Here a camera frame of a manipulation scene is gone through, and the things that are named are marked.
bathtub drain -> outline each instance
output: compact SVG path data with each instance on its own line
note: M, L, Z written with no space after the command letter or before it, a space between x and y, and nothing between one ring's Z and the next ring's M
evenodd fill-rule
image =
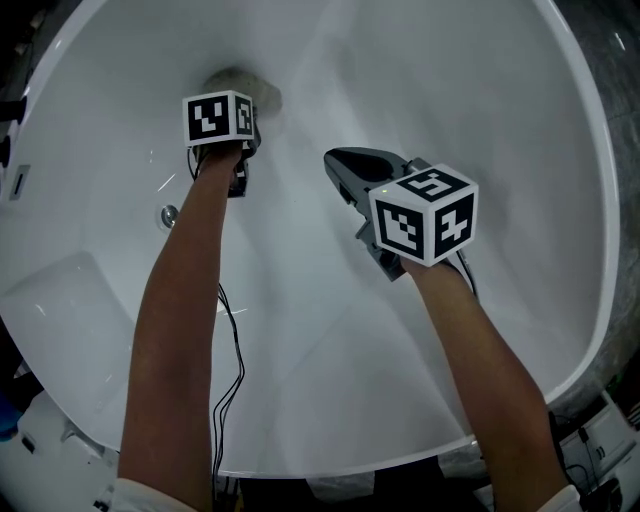
M160 212L160 220L166 227L171 229L178 219L178 213L178 209L175 206L168 204Z

bathtub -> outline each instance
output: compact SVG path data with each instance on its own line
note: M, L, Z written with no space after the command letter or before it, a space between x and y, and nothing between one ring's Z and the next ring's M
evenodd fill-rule
M181 99L228 65L285 105L225 225L247 374L223 474L342 475L473 439L413 284L389 282L355 239L363 219L324 173L334 147L477 181L467 256L484 308L547 401L578 379L609 320L619 208L600 99L551 1L84 0L10 130L0 314L87 435L120 446L159 213L191 185ZM223 312L214 339L212 405L237 369Z

sponge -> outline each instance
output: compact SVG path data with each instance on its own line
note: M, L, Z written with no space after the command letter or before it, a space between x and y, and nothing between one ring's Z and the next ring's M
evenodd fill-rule
M271 117L282 110L282 93L276 86L237 67L225 68L212 75L204 85L204 93L233 90L253 99L261 118Z

white sleeve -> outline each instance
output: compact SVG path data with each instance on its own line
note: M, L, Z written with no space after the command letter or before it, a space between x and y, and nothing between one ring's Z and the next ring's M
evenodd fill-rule
M112 512L196 512L181 501L132 480L116 480Z
M580 494L573 485L568 485L547 501L538 512L582 512Z

hand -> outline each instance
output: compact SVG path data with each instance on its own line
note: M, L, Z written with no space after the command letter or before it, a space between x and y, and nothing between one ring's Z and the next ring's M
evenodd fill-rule
M402 264L402 268L404 268L414 279L429 270L429 267L425 267L424 265L420 265L420 263L416 263L415 261L403 257L400 257L400 263Z
M438 274L440 272L453 272L453 274L460 275L457 270L442 262L436 263L432 267L425 267L424 265L420 265L420 263L416 263L415 261L400 257L400 263L402 264L402 268L404 268L414 280L422 278L427 274L432 275Z
M233 170L242 158L242 141L230 140L199 146L196 159L200 159L202 154L206 156L200 165L201 172L210 167L224 167Z

